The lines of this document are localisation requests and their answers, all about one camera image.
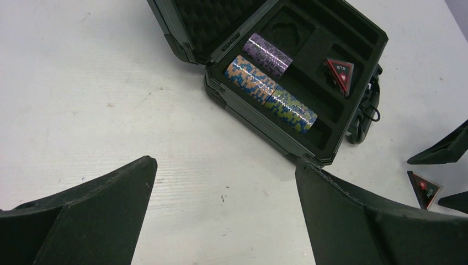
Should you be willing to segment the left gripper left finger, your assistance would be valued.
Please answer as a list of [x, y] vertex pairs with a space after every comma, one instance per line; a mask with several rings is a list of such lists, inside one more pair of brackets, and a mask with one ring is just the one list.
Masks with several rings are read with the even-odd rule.
[[156, 173], [157, 161], [144, 156], [1, 211], [1, 263], [130, 264]]

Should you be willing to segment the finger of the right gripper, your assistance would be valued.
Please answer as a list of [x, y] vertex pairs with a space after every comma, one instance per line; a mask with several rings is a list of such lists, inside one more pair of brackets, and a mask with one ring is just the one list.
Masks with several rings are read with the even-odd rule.
[[468, 191], [440, 198], [438, 205], [468, 214]]
[[409, 165], [442, 165], [457, 162], [467, 151], [467, 120], [432, 147], [412, 156]]

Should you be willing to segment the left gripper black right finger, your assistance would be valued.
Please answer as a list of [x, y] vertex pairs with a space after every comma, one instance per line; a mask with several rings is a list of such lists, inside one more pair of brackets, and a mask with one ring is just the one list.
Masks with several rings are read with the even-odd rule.
[[316, 264], [466, 264], [467, 218], [404, 205], [298, 160]]

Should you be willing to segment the red triangular button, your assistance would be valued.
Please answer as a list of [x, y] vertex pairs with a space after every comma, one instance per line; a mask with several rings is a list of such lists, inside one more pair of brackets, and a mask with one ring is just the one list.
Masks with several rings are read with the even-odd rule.
[[442, 186], [422, 177], [414, 171], [407, 171], [407, 175], [420, 208], [428, 210], [433, 204], [438, 193], [442, 190]]
[[325, 58], [325, 64], [330, 69], [336, 84], [344, 97], [348, 97], [353, 78], [354, 64], [347, 61]]

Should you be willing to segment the poker chip stack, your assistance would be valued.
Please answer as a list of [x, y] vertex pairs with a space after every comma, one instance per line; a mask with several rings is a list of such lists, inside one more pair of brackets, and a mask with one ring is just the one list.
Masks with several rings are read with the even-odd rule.
[[241, 55], [233, 59], [224, 75], [262, 105], [265, 105], [279, 86], [272, 78]]
[[290, 56], [257, 33], [249, 37], [242, 51], [278, 78], [293, 62]]
[[264, 106], [300, 134], [308, 132], [317, 119], [314, 111], [281, 86], [276, 88]]

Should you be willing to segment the poker chip stack front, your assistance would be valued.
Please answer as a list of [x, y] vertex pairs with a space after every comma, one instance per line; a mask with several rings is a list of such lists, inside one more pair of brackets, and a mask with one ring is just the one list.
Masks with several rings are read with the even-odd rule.
[[257, 33], [249, 37], [242, 51], [278, 78], [293, 62], [290, 56]]

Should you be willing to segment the poker chip stack back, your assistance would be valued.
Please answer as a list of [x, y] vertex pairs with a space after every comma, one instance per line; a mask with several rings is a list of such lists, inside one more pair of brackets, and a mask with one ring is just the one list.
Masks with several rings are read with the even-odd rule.
[[262, 105], [265, 105], [279, 86], [272, 78], [241, 55], [233, 59], [224, 75]]

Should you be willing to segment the black foam-lined carrying case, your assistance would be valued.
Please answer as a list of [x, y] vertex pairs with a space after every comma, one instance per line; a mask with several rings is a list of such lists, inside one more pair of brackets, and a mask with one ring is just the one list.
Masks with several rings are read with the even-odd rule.
[[346, 1], [149, 1], [207, 95], [283, 155], [330, 165], [380, 119], [387, 34]]

